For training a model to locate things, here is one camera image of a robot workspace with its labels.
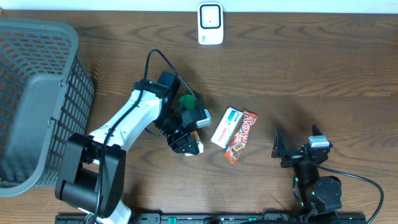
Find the red Top chocolate bar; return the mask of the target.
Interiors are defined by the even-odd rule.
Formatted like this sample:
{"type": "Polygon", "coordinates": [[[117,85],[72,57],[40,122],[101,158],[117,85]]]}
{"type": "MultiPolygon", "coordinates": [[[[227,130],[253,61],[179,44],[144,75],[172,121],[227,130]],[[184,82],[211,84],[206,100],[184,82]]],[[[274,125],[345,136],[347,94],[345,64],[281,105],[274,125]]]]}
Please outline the red Top chocolate bar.
{"type": "Polygon", "coordinates": [[[230,142],[226,152],[224,153],[225,158],[227,158],[230,163],[234,165],[238,163],[238,159],[243,153],[243,149],[248,142],[249,132],[258,118],[258,114],[244,110],[240,128],[235,133],[233,140],[230,142]]]}

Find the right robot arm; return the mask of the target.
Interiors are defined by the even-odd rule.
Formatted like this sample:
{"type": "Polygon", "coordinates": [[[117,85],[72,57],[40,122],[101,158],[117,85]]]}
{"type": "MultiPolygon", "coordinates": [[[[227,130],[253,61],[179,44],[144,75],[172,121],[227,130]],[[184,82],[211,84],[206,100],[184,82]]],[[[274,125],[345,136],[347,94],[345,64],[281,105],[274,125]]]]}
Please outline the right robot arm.
{"type": "Polygon", "coordinates": [[[341,181],[334,176],[320,176],[318,166],[328,160],[332,143],[312,126],[308,143],[300,149],[288,150],[280,129],[275,131],[272,158],[280,158],[282,168],[294,170],[294,194],[306,212],[319,215],[334,212],[342,207],[341,181]]]}

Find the white Panadol box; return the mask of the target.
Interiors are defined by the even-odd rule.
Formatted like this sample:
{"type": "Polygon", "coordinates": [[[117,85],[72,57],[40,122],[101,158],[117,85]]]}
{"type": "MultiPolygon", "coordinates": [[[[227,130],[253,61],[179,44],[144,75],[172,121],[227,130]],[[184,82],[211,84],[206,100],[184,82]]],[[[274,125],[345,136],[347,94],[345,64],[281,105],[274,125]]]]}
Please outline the white Panadol box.
{"type": "Polygon", "coordinates": [[[243,112],[229,107],[211,137],[211,142],[225,149],[243,116],[243,112]]]}

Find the green lid jar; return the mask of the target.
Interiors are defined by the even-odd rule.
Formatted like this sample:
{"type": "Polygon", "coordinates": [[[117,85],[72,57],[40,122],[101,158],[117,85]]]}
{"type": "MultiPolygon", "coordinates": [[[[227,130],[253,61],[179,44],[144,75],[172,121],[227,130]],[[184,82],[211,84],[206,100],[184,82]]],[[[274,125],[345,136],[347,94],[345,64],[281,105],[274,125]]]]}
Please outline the green lid jar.
{"type": "Polygon", "coordinates": [[[178,111],[182,113],[186,110],[195,109],[195,102],[196,100],[192,95],[181,96],[178,100],[178,111]]]}

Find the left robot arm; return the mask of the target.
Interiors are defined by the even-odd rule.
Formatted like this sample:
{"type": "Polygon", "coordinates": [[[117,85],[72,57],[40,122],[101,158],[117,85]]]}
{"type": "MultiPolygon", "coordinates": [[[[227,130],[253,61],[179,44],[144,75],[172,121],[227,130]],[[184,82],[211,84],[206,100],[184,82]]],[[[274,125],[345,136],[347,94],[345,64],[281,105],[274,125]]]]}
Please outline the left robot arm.
{"type": "Polygon", "coordinates": [[[132,212],[121,200],[126,153],[151,123],[167,138],[173,152],[193,156],[203,152],[195,128],[211,124],[201,101],[192,109],[174,110],[181,79],[163,72],[156,82],[142,79],[127,103],[89,135],[72,134],[65,147],[55,188],[57,199],[84,211],[74,223],[128,223],[132,212]]]}

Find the orange small snack box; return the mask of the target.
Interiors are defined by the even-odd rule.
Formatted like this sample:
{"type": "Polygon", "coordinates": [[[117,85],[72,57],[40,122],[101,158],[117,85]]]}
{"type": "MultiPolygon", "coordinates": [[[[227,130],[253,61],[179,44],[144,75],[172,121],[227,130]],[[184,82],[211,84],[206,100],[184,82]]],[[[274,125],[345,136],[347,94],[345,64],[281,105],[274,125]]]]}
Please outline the orange small snack box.
{"type": "Polygon", "coordinates": [[[187,135],[187,143],[183,149],[186,156],[195,156],[203,153],[204,145],[196,131],[192,131],[187,135]]]}

